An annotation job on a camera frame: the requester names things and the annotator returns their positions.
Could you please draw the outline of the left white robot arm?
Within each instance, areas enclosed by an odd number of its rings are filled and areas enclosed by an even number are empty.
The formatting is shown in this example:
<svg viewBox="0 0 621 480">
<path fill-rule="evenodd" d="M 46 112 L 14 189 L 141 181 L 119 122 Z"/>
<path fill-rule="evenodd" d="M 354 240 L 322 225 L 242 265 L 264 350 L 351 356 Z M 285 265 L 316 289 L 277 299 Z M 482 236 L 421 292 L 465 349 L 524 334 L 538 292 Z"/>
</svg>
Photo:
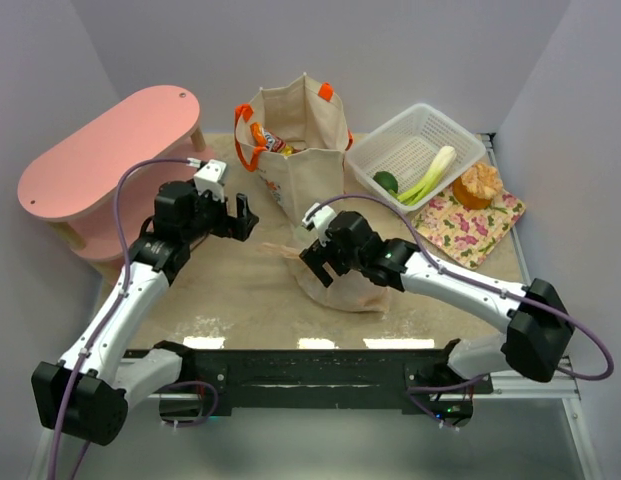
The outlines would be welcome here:
<svg viewBox="0 0 621 480">
<path fill-rule="evenodd" d="M 236 196 L 236 213 L 217 194 L 194 181 L 163 184 L 129 250 L 129 261 L 80 338 L 56 363 L 40 363 L 31 384 L 41 424 L 98 445 L 121 431 L 131 409 L 177 382 L 190 349 L 163 342 L 141 363 L 124 371 L 120 362 L 151 307 L 189 261 L 192 243 L 209 235 L 245 241 L 259 218 L 248 198 Z"/>
</svg>

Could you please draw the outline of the orange yellow snack bag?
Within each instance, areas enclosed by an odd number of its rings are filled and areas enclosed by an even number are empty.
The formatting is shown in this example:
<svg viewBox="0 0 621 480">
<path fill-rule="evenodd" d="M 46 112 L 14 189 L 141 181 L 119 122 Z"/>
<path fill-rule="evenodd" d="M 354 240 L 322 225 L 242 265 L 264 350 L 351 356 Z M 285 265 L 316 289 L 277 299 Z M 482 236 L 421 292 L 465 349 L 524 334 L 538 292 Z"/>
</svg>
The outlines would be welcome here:
<svg viewBox="0 0 621 480">
<path fill-rule="evenodd" d="M 250 125 L 250 131 L 256 144 L 260 147 L 264 147 L 267 151 L 286 156 L 297 152 L 294 147 L 287 144 L 280 137 L 269 132 L 259 122 L 252 123 Z"/>
</svg>

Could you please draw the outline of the canvas tote bag orange handles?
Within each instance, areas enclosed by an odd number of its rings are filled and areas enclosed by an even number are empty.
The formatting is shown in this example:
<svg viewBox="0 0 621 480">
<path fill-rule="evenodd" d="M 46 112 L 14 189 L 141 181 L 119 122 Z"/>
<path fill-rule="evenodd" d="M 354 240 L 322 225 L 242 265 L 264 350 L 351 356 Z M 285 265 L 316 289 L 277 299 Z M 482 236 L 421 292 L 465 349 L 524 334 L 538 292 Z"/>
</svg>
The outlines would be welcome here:
<svg viewBox="0 0 621 480">
<path fill-rule="evenodd" d="M 254 122 L 297 152 L 286 156 L 258 146 L 250 131 Z M 295 225 L 313 204 L 344 192 L 344 160 L 352 143 L 340 97 L 329 83 L 306 74 L 285 87 L 260 89 L 235 108 L 238 159 Z"/>
</svg>

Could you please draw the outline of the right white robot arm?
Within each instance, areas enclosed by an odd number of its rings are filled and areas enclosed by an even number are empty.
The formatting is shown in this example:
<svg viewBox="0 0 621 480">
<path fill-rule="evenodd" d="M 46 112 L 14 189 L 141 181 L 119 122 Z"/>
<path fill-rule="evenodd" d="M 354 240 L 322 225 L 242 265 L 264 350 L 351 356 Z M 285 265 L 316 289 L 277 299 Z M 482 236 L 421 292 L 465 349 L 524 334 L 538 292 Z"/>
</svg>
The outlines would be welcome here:
<svg viewBox="0 0 621 480">
<path fill-rule="evenodd" d="M 493 336 L 452 342 L 426 379 L 444 386 L 505 370 L 541 383 L 553 378 L 573 329 L 560 317 L 565 308 L 552 285 L 503 282 L 427 258 L 412 242 L 382 239 L 354 211 L 323 207 L 302 225 L 317 238 L 300 258 L 324 286 L 356 271 L 374 285 L 437 299 L 496 329 Z"/>
</svg>

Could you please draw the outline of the orange banana print plastic bag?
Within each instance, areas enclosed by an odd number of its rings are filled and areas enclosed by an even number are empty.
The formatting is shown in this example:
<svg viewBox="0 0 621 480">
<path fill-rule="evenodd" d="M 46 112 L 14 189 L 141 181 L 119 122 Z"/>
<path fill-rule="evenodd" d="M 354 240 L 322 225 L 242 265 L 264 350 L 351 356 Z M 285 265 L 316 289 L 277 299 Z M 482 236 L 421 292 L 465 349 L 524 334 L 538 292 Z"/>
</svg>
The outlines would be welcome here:
<svg viewBox="0 0 621 480">
<path fill-rule="evenodd" d="M 350 271 L 343 276 L 337 276 L 334 270 L 328 267 L 327 271 L 333 276 L 333 282 L 329 287 L 325 287 L 299 258 L 302 245 L 298 241 L 288 244 L 264 242 L 258 250 L 282 259 L 299 288 L 324 307 L 354 313 L 387 313 L 390 310 L 390 290 L 372 284 L 359 272 Z"/>
</svg>

